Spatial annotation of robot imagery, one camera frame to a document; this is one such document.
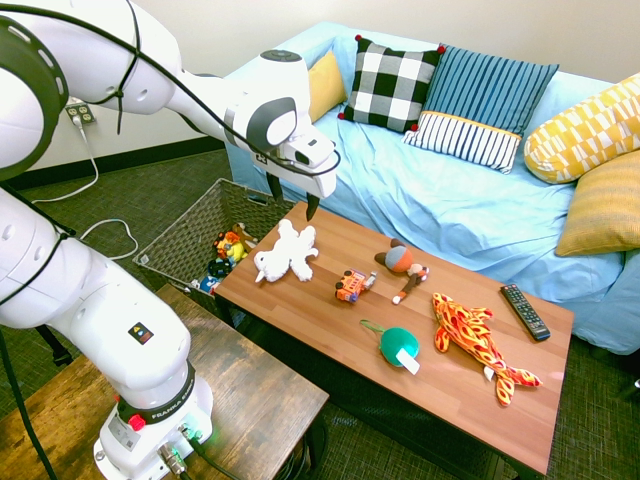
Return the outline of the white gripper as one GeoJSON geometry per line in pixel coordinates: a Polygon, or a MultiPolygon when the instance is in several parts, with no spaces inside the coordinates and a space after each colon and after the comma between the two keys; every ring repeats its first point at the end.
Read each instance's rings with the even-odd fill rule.
{"type": "Polygon", "coordinates": [[[277,202],[283,200],[283,180],[307,192],[307,221],[313,219],[320,199],[329,197],[336,188],[335,144],[315,126],[291,137],[267,156],[258,154],[257,165],[266,171],[271,194],[277,202]]]}

